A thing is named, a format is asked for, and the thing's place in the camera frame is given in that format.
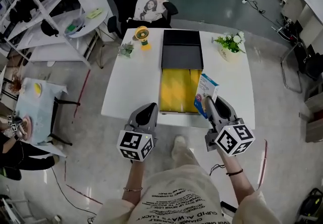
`beige shirt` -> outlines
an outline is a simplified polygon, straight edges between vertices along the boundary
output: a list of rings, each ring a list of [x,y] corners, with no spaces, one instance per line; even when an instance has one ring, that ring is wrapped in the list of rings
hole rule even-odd
[[[219,193],[199,166],[185,165],[152,176],[138,205],[113,199],[100,209],[95,224],[229,224],[222,216]],[[239,205],[232,224],[280,223],[260,191]]]

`white shoe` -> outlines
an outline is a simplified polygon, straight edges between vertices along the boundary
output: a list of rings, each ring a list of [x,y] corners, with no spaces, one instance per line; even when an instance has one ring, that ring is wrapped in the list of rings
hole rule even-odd
[[[174,147],[172,150],[172,158],[173,159],[175,159],[175,154],[177,153],[179,147],[186,147],[187,148],[186,140],[185,140],[184,136],[182,136],[182,135],[178,135],[174,139]]]

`pink plate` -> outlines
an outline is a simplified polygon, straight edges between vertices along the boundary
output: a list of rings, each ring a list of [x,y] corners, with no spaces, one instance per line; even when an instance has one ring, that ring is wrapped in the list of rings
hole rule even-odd
[[[25,116],[23,119],[22,119],[23,122],[26,123],[27,125],[27,133],[26,135],[24,135],[23,139],[25,141],[28,141],[31,137],[31,132],[32,132],[32,124],[31,124],[31,119],[29,116]]]

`light blue tablecloth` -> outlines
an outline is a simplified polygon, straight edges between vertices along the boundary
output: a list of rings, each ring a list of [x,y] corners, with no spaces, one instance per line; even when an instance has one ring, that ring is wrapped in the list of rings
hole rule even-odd
[[[35,83],[41,85],[40,97],[36,95]],[[21,118],[30,117],[32,134],[29,142],[36,145],[45,141],[50,134],[54,98],[59,97],[62,91],[67,93],[67,89],[66,86],[31,78],[25,78],[23,86],[25,92],[19,95],[16,112]]]

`blue and white box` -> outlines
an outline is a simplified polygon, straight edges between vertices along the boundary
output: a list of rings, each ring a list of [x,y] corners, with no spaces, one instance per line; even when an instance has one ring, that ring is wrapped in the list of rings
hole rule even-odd
[[[219,85],[209,78],[205,73],[200,75],[200,80],[198,81],[194,106],[197,108],[199,113],[207,119],[207,115],[205,113],[205,98],[207,96],[212,97],[215,102],[218,96]]]

